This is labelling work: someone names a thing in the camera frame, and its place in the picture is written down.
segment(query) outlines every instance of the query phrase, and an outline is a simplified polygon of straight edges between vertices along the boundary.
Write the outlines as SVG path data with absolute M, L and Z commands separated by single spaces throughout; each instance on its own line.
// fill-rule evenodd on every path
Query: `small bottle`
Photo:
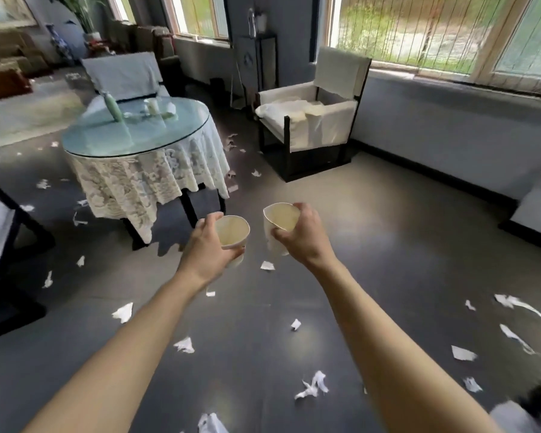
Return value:
M 110 93 L 106 91 L 102 91 L 102 97 L 104 98 L 106 107 L 108 108 L 108 111 L 110 111 L 110 115 L 112 116 L 112 118 L 114 118 L 114 121 L 116 122 L 124 121 L 124 116 L 122 115 L 122 111 L 118 107 L 118 103 L 116 103 L 116 100 L 114 100 L 114 97 L 112 97 Z

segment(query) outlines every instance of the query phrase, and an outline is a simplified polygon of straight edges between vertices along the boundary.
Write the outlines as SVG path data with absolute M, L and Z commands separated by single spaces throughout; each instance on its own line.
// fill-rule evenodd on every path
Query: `brown sofa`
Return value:
M 16 29 L 0 30 L 0 62 L 16 62 L 27 77 L 52 72 L 32 38 Z
M 176 56 L 173 36 L 166 27 L 137 26 L 125 21 L 111 21 L 111 41 L 128 53 L 154 53 L 162 73 L 164 86 L 172 96 L 184 95 L 185 78 Z

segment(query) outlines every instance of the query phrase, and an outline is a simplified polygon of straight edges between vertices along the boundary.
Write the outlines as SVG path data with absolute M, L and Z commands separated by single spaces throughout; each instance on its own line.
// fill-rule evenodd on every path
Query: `paper cup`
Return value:
M 246 245 L 246 239 L 249 237 L 249 223 L 238 216 L 223 216 L 215 222 L 215 230 L 219 235 L 220 244 L 223 249 L 234 249 Z M 227 267 L 236 267 L 242 263 L 245 255 L 235 258 L 228 263 Z
M 281 228 L 285 231 L 292 231 L 299 220 L 301 211 L 295 205 L 286 202 L 278 202 L 269 205 L 262 210 L 265 222 L 265 236 L 269 251 L 280 255 L 289 255 L 287 248 L 276 240 L 270 233 L 274 228 Z

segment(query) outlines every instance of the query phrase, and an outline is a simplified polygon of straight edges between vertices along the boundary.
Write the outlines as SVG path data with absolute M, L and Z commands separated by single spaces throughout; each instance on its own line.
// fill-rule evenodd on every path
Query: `round glass table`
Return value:
M 207 122 L 200 101 L 157 97 L 161 115 L 144 115 L 142 99 L 118 104 L 126 116 L 115 122 L 108 109 L 81 116 L 62 137 L 64 150 L 88 158 L 116 158 L 152 152 L 192 135 Z
M 147 115 L 143 99 L 118 104 L 124 121 L 108 109 L 81 116 L 62 146 L 96 217 L 122 219 L 133 249 L 151 242 L 156 204 L 177 197 L 194 228 L 188 191 L 217 190 L 225 211 L 228 173 L 223 144 L 207 106 L 181 97 L 157 97 L 159 115 Z

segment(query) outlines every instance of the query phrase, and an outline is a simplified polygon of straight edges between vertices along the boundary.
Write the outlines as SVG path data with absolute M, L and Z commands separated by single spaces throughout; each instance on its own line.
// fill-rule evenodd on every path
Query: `white lace tablecloth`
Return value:
M 94 216 L 127 218 L 144 243 L 152 239 L 156 203 L 165 204 L 198 191 L 203 183 L 228 198 L 229 171 L 212 117 L 192 135 L 164 148 L 120 158 L 86 158 L 69 153 L 78 181 Z

